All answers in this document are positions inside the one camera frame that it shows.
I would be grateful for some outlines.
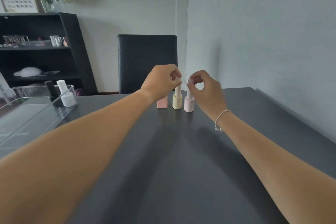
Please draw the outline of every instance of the white string bracelet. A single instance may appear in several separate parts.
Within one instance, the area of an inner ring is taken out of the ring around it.
[[[222,130],[220,127],[218,127],[218,125],[217,125],[217,121],[218,121],[219,117],[220,117],[223,113],[225,113],[225,112],[227,112],[227,111],[231,112],[231,110],[226,109],[225,111],[221,112],[220,115],[218,115],[218,117],[217,117],[217,119],[216,119],[216,121],[215,121],[215,130],[216,130],[216,131],[223,132],[223,130]]]

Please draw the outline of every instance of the black chair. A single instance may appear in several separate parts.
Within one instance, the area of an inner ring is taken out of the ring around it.
[[[118,35],[119,93],[141,88],[156,65],[177,65],[176,35]]]

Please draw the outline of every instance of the vase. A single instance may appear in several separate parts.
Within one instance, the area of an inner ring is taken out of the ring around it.
[[[40,0],[44,12],[46,13],[56,13],[60,11],[60,1],[59,0]]]

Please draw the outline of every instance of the hand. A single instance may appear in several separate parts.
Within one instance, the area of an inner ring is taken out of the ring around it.
[[[193,79],[194,83],[188,84],[188,88],[198,106],[210,119],[215,121],[218,115],[227,109],[220,82],[213,79],[205,70],[192,74],[190,79]],[[201,82],[204,82],[204,88],[199,90],[195,87],[195,84]]]
[[[154,103],[166,97],[170,91],[181,85],[181,80],[175,80],[181,77],[181,72],[174,64],[155,66],[147,75],[140,91],[145,92],[151,98],[151,102]]]

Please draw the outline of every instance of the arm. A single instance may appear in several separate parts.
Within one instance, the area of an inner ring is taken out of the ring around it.
[[[156,66],[140,90],[65,124],[0,161],[0,223],[63,223],[149,105],[181,82]]]
[[[205,71],[193,74],[188,85],[199,107],[215,121],[226,110],[221,84]],[[273,201],[291,224],[334,223],[336,180],[290,154],[261,133],[225,112],[218,125],[251,165]]]

